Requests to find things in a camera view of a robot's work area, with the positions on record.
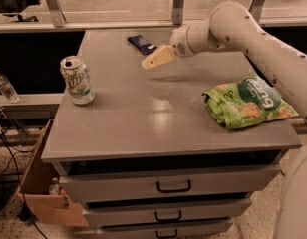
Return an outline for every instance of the crumpled plastic bag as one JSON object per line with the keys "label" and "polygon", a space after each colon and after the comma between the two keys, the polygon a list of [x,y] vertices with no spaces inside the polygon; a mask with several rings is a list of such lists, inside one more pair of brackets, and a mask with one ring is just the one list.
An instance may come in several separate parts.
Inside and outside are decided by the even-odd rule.
{"label": "crumpled plastic bag", "polygon": [[203,93],[211,115],[228,129],[296,117],[298,113],[256,74]]}

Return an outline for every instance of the can top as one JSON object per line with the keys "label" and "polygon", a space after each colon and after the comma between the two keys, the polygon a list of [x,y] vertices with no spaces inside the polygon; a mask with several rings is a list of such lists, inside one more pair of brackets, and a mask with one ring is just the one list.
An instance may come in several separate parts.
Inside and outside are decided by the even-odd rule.
{"label": "can top", "polygon": [[61,61],[61,67],[66,70],[73,70],[82,65],[82,60],[77,56],[69,56]]}

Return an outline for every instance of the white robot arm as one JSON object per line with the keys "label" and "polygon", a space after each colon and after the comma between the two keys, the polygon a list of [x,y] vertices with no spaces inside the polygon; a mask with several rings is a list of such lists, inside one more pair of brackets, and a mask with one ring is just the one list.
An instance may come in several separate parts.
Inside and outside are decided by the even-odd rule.
{"label": "white robot arm", "polygon": [[[266,33],[236,2],[220,4],[210,18],[173,31],[180,57],[242,51],[307,123],[307,55]],[[307,144],[291,163],[281,192],[274,238],[307,238]]]}

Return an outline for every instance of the drawer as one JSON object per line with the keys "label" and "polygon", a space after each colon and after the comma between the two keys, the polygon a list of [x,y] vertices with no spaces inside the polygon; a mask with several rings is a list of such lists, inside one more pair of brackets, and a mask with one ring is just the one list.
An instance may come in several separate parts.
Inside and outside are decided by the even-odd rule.
{"label": "drawer", "polygon": [[278,164],[180,169],[61,177],[74,202],[84,205],[126,199],[205,195],[262,190],[280,171]]}
{"label": "drawer", "polygon": [[249,198],[204,201],[189,201],[190,199],[186,202],[171,199],[173,202],[170,203],[84,209],[83,216],[92,227],[179,222],[239,216],[251,205]]}
{"label": "drawer", "polygon": [[183,222],[100,229],[100,239],[170,239],[181,236],[226,232],[232,222],[228,219]]}

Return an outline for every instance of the dark blue snack bar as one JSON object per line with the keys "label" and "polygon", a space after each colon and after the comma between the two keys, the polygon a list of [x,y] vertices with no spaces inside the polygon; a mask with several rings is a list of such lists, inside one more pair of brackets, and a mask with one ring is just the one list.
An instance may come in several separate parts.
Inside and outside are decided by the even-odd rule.
{"label": "dark blue snack bar", "polygon": [[142,35],[130,36],[127,40],[135,45],[144,55],[150,54],[156,50],[156,46]]}

